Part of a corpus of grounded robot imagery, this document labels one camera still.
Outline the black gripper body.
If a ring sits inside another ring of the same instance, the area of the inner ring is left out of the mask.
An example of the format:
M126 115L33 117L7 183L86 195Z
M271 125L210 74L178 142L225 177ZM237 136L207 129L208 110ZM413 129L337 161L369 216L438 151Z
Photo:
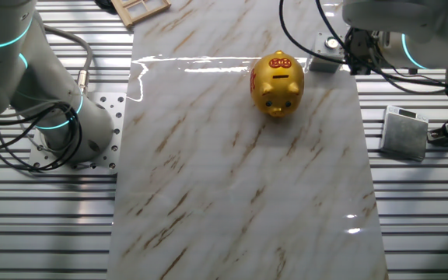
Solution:
M377 35L377 31L349 29L345 35L345 61L350 65L378 65Z

